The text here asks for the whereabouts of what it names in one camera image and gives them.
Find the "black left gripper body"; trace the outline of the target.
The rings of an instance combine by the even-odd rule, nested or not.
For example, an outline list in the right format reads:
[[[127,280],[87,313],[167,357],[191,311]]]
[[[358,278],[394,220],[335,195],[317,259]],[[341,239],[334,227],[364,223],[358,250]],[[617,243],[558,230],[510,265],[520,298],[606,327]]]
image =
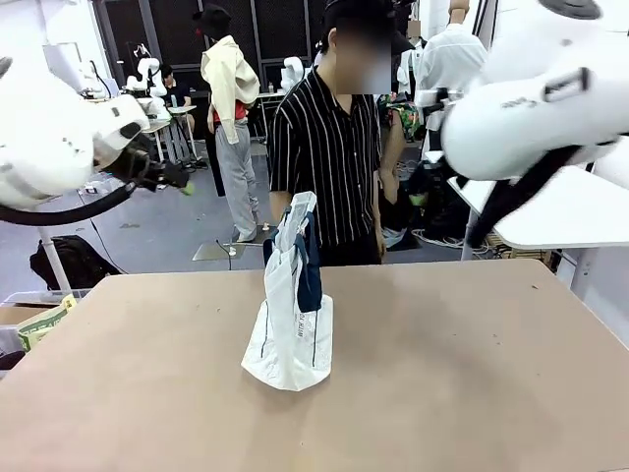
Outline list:
[[[159,160],[147,135],[133,138],[114,160],[99,158],[97,163],[97,172],[105,172],[125,184],[133,182],[152,192],[168,184],[165,163]]]

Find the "white shopping bag navy handles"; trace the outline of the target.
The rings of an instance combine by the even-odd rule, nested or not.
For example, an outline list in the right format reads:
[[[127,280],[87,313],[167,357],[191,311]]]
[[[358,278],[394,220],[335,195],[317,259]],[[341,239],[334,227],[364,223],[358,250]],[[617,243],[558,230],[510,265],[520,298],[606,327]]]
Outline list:
[[[332,368],[334,305],[322,289],[315,207],[315,193],[295,195],[262,246],[265,299],[241,366],[280,390],[310,388]]]

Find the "person's left forearm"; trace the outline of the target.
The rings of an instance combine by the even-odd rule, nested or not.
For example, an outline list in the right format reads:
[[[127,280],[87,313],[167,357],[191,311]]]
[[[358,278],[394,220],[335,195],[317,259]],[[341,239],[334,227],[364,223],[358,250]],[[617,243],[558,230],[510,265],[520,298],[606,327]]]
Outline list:
[[[380,211],[380,191],[382,185],[380,181],[379,171],[376,170],[373,174],[373,217],[374,217],[374,231],[376,241],[379,246],[384,246],[384,237],[382,234],[381,226],[381,211]]]

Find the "person's right forearm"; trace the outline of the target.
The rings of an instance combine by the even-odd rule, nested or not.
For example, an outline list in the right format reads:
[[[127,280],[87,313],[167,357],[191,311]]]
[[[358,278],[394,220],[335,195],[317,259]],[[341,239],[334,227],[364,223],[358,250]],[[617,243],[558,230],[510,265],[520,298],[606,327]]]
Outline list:
[[[293,195],[284,191],[270,191],[269,202],[273,220],[279,222],[285,209],[291,204]]]

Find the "grey trousers on mannequin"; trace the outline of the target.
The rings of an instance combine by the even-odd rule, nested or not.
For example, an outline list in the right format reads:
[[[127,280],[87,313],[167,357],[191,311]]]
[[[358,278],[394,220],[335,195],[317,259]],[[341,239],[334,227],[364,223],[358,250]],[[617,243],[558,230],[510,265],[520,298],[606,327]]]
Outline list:
[[[224,127],[215,128],[216,154],[237,241],[251,242],[257,236],[258,199],[247,120],[238,120],[235,131],[238,142],[230,144]]]

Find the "white background desk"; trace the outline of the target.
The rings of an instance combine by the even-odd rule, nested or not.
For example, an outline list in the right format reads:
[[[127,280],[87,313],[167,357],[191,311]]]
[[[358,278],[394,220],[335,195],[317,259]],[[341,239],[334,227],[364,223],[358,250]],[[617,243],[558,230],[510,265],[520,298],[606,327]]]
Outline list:
[[[173,118],[186,116],[197,108],[195,105],[167,107],[156,101],[142,103],[141,107],[148,118],[148,124],[143,127],[143,132],[149,134],[159,127],[167,126]]]

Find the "metal floor plate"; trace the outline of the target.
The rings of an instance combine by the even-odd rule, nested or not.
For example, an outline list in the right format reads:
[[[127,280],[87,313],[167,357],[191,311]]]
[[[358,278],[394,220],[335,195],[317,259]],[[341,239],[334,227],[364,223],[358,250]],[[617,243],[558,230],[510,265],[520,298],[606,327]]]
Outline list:
[[[240,259],[248,250],[260,251],[258,243],[224,243],[218,240],[201,244],[193,255],[193,262],[233,261]]]

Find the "seated person in dark shirt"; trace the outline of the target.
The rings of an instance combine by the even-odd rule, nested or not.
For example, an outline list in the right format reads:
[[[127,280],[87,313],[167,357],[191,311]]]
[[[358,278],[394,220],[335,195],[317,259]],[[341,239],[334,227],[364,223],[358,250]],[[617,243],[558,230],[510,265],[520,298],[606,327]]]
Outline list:
[[[170,65],[162,63],[160,70],[166,89],[166,95],[163,97],[166,106],[168,108],[191,106],[191,88],[183,81],[175,79],[173,69]],[[182,164],[186,170],[193,169],[194,167],[194,152],[190,147],[190,140],[194,138],[195,126],[195,117],[191,111],[188,111],[185,115],[177,115],[175,117],[175,123],[170,126],[171,137],[173,139],[179,139],[181,143],[188,147],[188,151],[191,153],[191,160]]]

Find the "cream jacket on mannequin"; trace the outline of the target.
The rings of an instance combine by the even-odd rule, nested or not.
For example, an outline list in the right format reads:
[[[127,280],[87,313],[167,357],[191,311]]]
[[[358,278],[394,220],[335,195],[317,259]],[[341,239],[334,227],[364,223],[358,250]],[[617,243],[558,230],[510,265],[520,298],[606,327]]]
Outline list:
[[[208,123],[211,131],[219,123],[230,145],[239,142],[236,124],[237,104],[253,105],[260,91],[256,72],[246,61],[240,46],[232,35],[215,42],[201,56],[200,73],[210,87],[210,112]]]

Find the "black backpack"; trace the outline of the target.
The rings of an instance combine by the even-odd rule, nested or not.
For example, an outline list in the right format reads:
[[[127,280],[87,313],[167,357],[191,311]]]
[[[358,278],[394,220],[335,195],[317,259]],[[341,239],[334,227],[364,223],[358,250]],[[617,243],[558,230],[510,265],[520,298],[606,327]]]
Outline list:
[[[80,236],[53,237],[52,241],[73,289],[90,289],[106,276],[121,274],[118,268]],[[29,264],[31,270],[46,283],[48,290],[60,289],[42,241],[39,241],[36,252],[29,257]]]

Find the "white stand pole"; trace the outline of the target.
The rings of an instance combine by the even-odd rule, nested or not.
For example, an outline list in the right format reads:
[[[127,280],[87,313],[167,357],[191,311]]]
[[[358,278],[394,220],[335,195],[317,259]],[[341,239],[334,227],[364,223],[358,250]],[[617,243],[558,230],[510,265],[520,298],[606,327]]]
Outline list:
[[[37,230],[42,241],[42,246],[44,248],[45,254],[50,262],[53,274],[55,275],[55,279],[59,285],[59,290],[64,293],[71,292],[72,287],[65,273],[65,270],[63,269],[61,260],[57,254],[54,242],[49,234],[48,229],[46,227],[38,226]]]

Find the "white board panel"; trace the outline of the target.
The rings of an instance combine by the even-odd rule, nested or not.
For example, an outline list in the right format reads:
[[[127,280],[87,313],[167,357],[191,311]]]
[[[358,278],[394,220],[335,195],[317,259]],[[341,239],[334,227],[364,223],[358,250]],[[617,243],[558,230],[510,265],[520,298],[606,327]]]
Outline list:
[[[84,88],[84,76],[81,72],[81,55],[75,42],[61,42],[42,46],[49,71],[74,91]]]

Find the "person in black striped shirt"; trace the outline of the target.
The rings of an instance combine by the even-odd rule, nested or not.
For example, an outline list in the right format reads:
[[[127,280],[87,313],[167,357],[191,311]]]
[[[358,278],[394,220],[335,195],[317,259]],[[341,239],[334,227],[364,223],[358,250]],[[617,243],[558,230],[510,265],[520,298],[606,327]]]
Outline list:
[[[390,87],[391,59],[407,41],[393,0],[328,0],[317,64],[278,105],[267,145],[269,192],[317,197],[315,237],[323,266],[382,261],[374,231],[373,174],[382,143],[374,96]]]

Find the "black hat on mannequin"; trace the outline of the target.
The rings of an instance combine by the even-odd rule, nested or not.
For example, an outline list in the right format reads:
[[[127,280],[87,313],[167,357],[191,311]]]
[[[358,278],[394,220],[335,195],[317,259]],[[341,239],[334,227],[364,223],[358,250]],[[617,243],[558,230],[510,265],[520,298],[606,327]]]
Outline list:
[[[218,41],[229,34],[232,17],[222,7],[207,3],[203,9],[193,14],[196,28],[209,39]]]

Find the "clear plastic bin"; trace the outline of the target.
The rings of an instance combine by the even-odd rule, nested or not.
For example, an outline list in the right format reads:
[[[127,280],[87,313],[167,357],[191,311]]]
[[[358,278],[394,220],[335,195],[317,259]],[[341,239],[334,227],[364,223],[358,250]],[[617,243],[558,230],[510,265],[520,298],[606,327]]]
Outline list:
[[[27,291],[9,295],[0,303],[2,308],[52,308],[63,304],[63,300],[70,296],[76,302],[81,301],[89,293],[89,289],[72,291]]]

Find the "green printed cardboard box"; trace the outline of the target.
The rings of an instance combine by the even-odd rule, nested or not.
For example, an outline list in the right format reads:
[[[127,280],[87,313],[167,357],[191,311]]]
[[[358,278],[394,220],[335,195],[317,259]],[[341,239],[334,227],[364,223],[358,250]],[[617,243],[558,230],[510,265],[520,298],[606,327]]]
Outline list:
[[[63,298],[60,305],[50,308],[17,325],[18,338],[26,352],[31,349],[77,305],[73,295]]]

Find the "person in floral shirt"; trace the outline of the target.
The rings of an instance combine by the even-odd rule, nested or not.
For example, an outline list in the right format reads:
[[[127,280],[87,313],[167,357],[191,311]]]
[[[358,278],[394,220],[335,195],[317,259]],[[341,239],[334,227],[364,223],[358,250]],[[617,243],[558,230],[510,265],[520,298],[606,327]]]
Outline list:
[[[383,183],[392,183],[406,144],[413,144],[424,126],[423,118],[415,102],[405,93],[383,94],[376,105],[382,132],[380,178]]]

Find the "white side table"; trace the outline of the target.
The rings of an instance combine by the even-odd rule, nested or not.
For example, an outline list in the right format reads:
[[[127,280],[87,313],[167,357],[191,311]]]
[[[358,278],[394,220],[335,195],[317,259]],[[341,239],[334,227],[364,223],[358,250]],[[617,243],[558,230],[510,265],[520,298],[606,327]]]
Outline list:
[[[629,190],[564,167],[493,232],[521,250],[629,246]]]

